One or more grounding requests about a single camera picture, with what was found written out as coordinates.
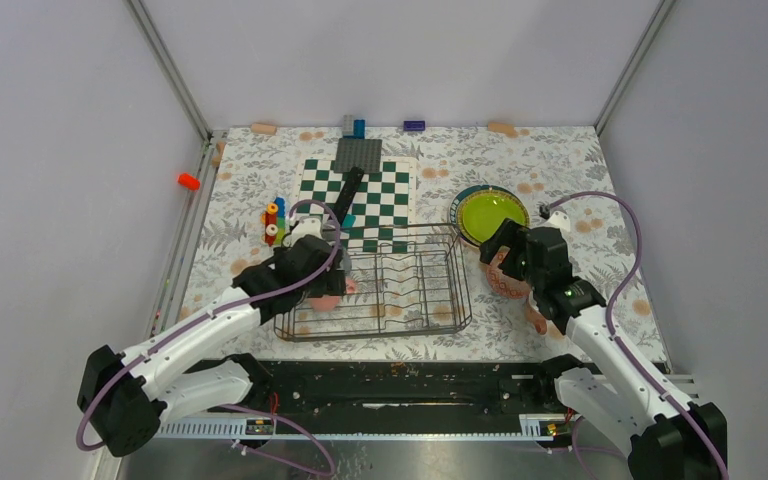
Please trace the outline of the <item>blue white patterned bowl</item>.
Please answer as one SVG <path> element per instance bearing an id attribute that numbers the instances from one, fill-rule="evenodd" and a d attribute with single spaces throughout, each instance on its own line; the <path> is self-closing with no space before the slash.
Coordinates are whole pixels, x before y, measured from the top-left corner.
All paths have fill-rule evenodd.
<path id="1" fill-rule="evenodd" d="M 484 275 L 490 289 L 505 298 L 526 299 L 531 293 L 530 285 L 521 280 L 515 280 L 505 275 L 500 268 L 501 262 L 507 256 L 509 249 L 502 247 L 491 262 L 483 266 Z"/>

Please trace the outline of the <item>small pink mug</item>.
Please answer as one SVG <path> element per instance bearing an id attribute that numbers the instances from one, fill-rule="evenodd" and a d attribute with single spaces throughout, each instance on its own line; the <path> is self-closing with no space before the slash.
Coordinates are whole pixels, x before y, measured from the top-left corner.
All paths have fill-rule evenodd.
<path id="1" fill-rule="evenodd" d="M 531 300 L 528 300 L 526 302 L 525 317 L 526 317 L 526 320 L 534 327 L 538 335 L 545 335 L 547 333 L 548 331 L 547 320 L 535 308 Z"/>

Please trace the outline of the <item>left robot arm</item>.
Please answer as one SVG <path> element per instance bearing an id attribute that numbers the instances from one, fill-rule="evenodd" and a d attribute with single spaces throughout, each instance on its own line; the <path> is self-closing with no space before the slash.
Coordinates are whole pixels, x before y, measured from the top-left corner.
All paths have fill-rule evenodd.
<path id="1" fill-rule="evenodd" d="M 312 234 L 245 268 L 213 301 L 162 334 L 120 352 L 103 345 L 87 358 L 78 390 L 82 418 L 75 443 L 127 456 L 159 428 L 202 410 L 240 404 L 256 411 L 269 401 L 267 380 L 242 362 L 194 371 L 225 342 L 290 312 L 307 297 L 345 290 L 340 242 Z"/>

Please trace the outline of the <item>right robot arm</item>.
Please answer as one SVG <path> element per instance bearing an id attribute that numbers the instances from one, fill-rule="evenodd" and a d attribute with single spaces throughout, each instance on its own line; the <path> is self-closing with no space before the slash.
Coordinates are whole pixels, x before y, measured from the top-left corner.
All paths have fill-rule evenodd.
<path id="1" fill-rule="evenodd" d="M 727 422 L 714 404 L 698 404 L 622 337 L 609 303 L 573 273 L 567 243 L 554 227 L 504 220 L 480 246 L 490 263 L 531 288 L 536 309 L 593 361 L 606 383 L 570 355 L 542 364 L 535 402 L 564 406 L 589 421 L 626 457 L 635 479 L 726 479 Z"/>

